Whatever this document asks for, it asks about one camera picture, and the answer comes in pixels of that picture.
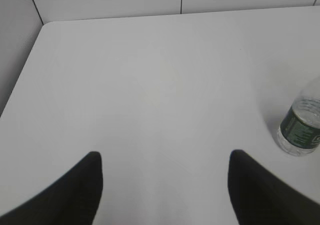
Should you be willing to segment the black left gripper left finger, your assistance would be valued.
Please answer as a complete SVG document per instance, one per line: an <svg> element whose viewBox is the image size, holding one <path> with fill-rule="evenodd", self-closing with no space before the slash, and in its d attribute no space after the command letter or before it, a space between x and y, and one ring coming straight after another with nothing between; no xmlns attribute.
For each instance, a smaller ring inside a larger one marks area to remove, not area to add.
<svg viewBox="0 0 320 225"><path fill-rule="evenodd" d="M0 217L2 225L91 225L103 193L102 156L89 152L30 200Z"/></svg>

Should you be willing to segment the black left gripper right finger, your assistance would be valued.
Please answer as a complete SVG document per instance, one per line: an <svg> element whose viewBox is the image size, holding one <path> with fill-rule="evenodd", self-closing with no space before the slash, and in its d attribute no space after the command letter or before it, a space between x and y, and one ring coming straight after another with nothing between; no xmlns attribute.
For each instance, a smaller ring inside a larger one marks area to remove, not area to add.
<svg viewBox="0 0 320 225"><path fill-rule="evenodd" d="M229 157L227 189L240 225L318 225L320 205L265 169L245 151Z"/></svg>

